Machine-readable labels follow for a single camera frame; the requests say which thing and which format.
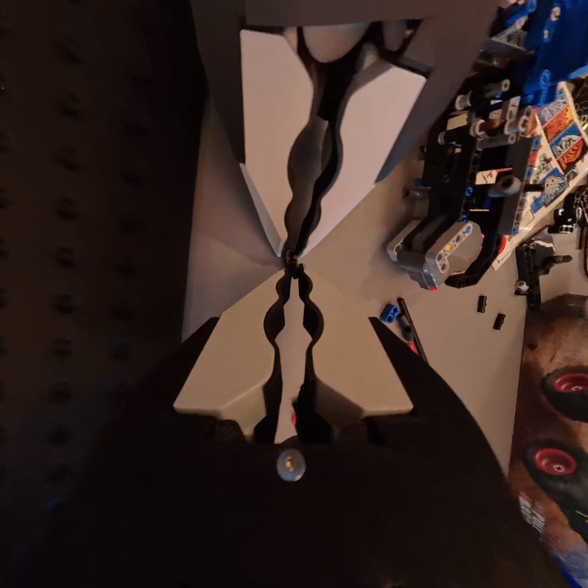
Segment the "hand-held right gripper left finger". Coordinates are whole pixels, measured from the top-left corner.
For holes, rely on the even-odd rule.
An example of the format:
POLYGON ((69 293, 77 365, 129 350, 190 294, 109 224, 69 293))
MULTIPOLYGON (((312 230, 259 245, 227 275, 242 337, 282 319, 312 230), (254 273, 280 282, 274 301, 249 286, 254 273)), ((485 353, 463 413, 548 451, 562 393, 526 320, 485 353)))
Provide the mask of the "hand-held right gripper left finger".
POLYGON ((276 339, 285 327, 291 272, 278 271, 224 311, 173 407, 236 422, 244 437, 274 443, 283 378, 276 339))

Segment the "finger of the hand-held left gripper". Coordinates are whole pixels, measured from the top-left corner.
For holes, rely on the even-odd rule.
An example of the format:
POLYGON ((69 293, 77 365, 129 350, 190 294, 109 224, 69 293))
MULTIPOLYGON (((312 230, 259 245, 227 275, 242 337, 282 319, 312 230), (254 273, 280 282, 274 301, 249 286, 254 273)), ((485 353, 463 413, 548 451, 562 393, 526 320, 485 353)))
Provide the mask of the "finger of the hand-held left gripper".
POLYGON ((313 186, 296 253, 307 254, 374 188, 427 79, 387 61, 356 73, 329 122, 329 158, 313 186))
POLYGON ((298 54, 298 30, 240 32, 245 162, 248 191, 274 254, 288 241, 287 212, 295 218, 310 199, 318 156, 308 132, 315 88, 298 54))

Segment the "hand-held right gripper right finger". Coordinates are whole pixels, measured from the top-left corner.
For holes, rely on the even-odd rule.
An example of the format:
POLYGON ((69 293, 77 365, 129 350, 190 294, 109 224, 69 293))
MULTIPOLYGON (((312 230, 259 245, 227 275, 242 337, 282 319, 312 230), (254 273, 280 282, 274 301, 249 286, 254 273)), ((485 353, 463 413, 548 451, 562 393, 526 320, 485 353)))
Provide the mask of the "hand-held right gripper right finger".
POLYGON ((313 271, 298 268, 305 351, 296 399, 302 442, 330 442, 368 417, 406 415, 413 403, 370 319, 313 271))

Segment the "grey desk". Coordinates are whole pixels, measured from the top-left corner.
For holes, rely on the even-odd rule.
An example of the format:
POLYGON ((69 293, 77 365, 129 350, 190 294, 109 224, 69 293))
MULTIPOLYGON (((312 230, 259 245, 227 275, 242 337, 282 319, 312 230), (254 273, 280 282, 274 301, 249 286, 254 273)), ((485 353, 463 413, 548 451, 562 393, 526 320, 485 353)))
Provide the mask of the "grey desk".
MULTIPOLYGON (((385 246, 410 215, 402 188, 419 174, 410 151, 385 180, 304 257, 310 270, 367 316, 404 298, 429 363, 470 410, 507 473, 525 330, 525 298, 513 293, 516 261, 475 286, 421 289, 385 246), (476 312, 487 297, 486 312, 476 312), (498 313, 506 319, 493 330, 498 313)), ((269 245, 222 122, 203 109, 190 234, 182 339, 219 316, 281 267, 269 245)))

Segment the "long black toy brick axle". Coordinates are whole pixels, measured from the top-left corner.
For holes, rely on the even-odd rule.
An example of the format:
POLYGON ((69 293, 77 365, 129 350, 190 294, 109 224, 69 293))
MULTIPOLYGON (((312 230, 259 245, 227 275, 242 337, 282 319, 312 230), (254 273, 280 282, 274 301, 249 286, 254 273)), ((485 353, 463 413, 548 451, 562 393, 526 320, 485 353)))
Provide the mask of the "long black toy brick axle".
POLYGON ((404 298, 398 298, 398 307, 399 307, 399 314, 397 317, 397 321, 401 328, 401 334, 407 343, 408 347, 418 356, 420 357, 426 364, 429 364, 428 358, 424 352, 424 348, 422 342, 420 341, 420 337, 417 333, 414 321, 411 318, 411 315, 408 310, 408 305, 404 298))

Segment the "colourful sticker sheet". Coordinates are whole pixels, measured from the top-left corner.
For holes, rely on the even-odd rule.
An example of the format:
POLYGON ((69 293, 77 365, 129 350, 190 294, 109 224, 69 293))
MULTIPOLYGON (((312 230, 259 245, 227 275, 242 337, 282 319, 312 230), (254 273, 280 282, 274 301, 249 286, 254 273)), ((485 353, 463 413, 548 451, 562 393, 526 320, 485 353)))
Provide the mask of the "colourful sticker sheet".
POLYGON ((503 238, 499 253, 492 263, 498 270, 515 248, 540 228, 550 213, 562 205, 565 197, 579 186, 587 175, 587 131, 576 112, 571 84, 559 82, 555 99, 533 111, 533 139, 526 171, 528 184, 537 189, 523 192, 518 207, 517 231, 503 238))

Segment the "blue plastic bag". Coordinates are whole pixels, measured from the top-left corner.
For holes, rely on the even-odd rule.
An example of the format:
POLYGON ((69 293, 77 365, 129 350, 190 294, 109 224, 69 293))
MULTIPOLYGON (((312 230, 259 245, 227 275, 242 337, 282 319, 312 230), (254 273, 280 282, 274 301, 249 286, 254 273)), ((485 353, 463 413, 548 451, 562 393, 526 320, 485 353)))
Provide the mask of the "blue plastic bag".
POLYGON ((587 73, 587 1, 537 1, 518 71, 524 105, 555 99, 557 85, 587 73))

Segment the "printed toy set box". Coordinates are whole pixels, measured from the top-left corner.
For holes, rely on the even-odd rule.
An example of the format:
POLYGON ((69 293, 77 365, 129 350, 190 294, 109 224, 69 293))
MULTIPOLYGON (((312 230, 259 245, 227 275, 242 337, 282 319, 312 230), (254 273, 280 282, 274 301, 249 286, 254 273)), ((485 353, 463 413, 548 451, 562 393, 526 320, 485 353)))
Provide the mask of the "printed toy set box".
POLYGON ((587 297, 527 313, 509 467, 523 519, 587 587, 587 297))

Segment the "small black toy brick assembly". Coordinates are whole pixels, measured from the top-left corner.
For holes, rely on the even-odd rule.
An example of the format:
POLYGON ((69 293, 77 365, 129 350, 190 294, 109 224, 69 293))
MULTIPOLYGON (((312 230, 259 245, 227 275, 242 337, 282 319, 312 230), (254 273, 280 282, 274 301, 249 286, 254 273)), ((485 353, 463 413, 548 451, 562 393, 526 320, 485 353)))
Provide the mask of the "small black toy brick assembly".
POLYGON ((540 278, 558 265, 570 263, 569 254, 558 254, 550 233, 535 235, 521 243, 515 251, 518 278, 514 294, 526 300, 528 311, 539 310, 541 301, 540 278))

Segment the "dark perforated panel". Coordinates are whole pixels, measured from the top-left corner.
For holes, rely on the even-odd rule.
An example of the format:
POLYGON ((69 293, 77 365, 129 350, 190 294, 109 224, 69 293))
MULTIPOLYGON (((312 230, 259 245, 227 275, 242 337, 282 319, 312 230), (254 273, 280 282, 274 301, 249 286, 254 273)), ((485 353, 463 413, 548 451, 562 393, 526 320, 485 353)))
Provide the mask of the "dark perforated panel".
POLYGON ((1 1, 1 587, 180 340, 205 101, 189 1, 1 1))

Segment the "black toy brick gear part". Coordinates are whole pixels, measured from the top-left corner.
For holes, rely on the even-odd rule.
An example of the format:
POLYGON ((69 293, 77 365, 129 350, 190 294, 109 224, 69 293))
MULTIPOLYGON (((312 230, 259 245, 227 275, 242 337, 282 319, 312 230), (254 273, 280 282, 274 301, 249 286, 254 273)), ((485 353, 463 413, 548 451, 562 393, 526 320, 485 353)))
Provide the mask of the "black toy brick gear part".
POLYGON ((562 207, 555 210, 549 234, 572 234, 587 227, 587 184, 580 185, 566 196, 562 207))

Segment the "black toy brick vehicle frame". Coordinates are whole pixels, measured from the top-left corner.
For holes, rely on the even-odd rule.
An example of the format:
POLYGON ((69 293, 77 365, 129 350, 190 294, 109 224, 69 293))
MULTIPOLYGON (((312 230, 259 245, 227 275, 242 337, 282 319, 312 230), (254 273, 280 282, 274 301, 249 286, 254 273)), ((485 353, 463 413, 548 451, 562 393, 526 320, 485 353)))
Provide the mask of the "black toy brick vehicle frame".
POLYGON ((526 193, 540 139, 525 105, 523 74, 535 49, 525 48, 538 1, 499 9, 498 25, 420 147, 423 173, 403 196, 413 218, 387 253, 429 291, 477 284, 501 247, 522 227, 526 193))

